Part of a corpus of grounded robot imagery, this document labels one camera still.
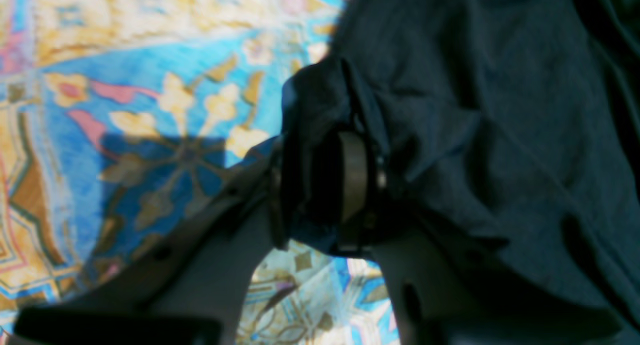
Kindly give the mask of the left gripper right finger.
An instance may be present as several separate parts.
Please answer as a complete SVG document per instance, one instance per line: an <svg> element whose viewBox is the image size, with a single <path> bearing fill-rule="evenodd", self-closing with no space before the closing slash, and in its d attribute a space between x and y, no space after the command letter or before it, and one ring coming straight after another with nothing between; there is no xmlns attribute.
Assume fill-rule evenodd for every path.
<svg viewBox="0 0 640 345"><path fill-rule="evenodd" d="M403 345L615 345L607 309L563 301L405 193L354 131L337 135L342 165L337 249L382 271Z"/></svg>

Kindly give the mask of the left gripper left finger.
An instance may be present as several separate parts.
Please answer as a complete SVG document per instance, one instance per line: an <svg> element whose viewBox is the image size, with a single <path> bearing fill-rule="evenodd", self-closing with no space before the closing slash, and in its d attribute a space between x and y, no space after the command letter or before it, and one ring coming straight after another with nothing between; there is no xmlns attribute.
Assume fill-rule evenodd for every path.
<svg viewBox="0 0 640 345"><path fill-rule="evenodd" d="M24 308L17 345L232 345L250 280L288 247L283 138L238 170L197 214L112 279L56 305Z"/></svg>

